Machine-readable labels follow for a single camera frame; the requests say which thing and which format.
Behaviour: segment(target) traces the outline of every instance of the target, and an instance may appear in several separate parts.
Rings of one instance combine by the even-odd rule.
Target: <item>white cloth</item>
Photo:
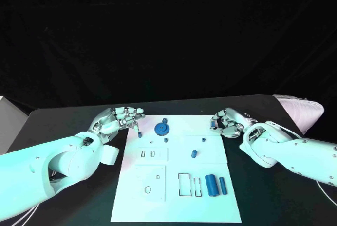
[[[325,113],[325,107],[320,103],[294,96],[279,94],[273,96],[279,99],[299,129],[306,134]]]

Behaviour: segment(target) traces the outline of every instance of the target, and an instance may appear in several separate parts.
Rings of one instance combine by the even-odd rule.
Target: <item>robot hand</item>
[[[119,148],[106,145],[119,130],[139,131],[142,108],[114,108],[96,117],[87,132],[0,156],[0,221],[29,210],[86,180],[100,162],[114,165]],[[50,177],[50,169],[57,173]]]
[[[218,128],[220,119],[225,129]],[[258,123],[234,108],[212,117],[211,130],[230,138],[244,132],[241,150],[266,168],[280,162],[296,174],[337,186],[337,144],[303,138],[271,121]]]

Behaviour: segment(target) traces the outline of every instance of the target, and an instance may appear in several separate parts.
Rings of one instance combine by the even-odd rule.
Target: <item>white wall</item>
[[[8,152],[27,120],[28,115],[0,96],[0,155]]]

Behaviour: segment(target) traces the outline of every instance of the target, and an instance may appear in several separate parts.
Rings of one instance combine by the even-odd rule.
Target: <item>white board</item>
[[[209,130],[211,117],[148,115],[139,121],[143,137],[139,138],[135,130],[129,131],[113,222],[241,223],[224,141]],[[171,131],[159,136],[155,126],[163,118],[169,120]],[[197,158],[192,158],[194,150],[198,150]],[[191,174],[191,185],[185,178],[184,187],[181,173]],[[221,193],[217,197],[208,193],[205,176],[209,174],[217,176]],[[222,195],[220,177],[225,178],[228,195]],[[201,186],[195,185],[195,178],[201,179]],[[188,191],[191,188],[192,196],[179,196],[181,188]]]

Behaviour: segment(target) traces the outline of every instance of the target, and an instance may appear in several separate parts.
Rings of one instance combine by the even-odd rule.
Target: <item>blue cylinder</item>
[[[221,186],[222,186],[222,192],[224,192],[224,194],[227,194],[225,178],[221,177],[221,178],[220,178],[220,181],[221,181]]]
[[[215,175],[207,175],[207,185],[208,185],[208,190],[209,190],[209,196],[217,197],[220,195],[220,189],[217,185],[217,176]]]
[[[198,156],[197,154],[198,154],[198,151],[194,150],[194,151],[192,151],[192,158],[195,158],[195,157]]]
[[[166,123],[159,123],[155,127],[155,132],[161,135],[161,136],[166,136],[169,134],[171,128],[169,125]]]

